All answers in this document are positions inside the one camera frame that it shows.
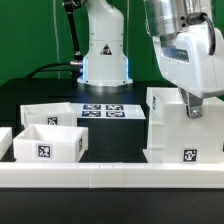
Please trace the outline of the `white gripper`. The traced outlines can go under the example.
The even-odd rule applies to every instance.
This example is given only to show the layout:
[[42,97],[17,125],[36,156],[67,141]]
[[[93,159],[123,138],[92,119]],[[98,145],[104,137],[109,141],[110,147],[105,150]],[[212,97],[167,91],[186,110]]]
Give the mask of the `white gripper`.
[[191,26],[188,32],[178,34],[174,48],[162,48],[160,38],[153,38],[161,75],[180,87],[189,118],[203,116],[202,99],[224,95],[224,37],[219,29],[215,29],[215,37],[213,55],[209,54],[210,38],[206,26]]

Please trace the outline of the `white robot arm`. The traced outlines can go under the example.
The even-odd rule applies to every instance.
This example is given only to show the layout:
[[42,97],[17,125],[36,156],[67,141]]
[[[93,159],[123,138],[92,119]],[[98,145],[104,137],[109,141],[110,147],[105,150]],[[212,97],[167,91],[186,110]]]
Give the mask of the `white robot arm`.
[[[143,0],[159,70],[180,91],[190,118],[205,98],[224,95],[224,37],[212,0]],[[106,0],[87,0],[89,51],[78,82],[102,90],[132,83],[123,53],[123,15]]]

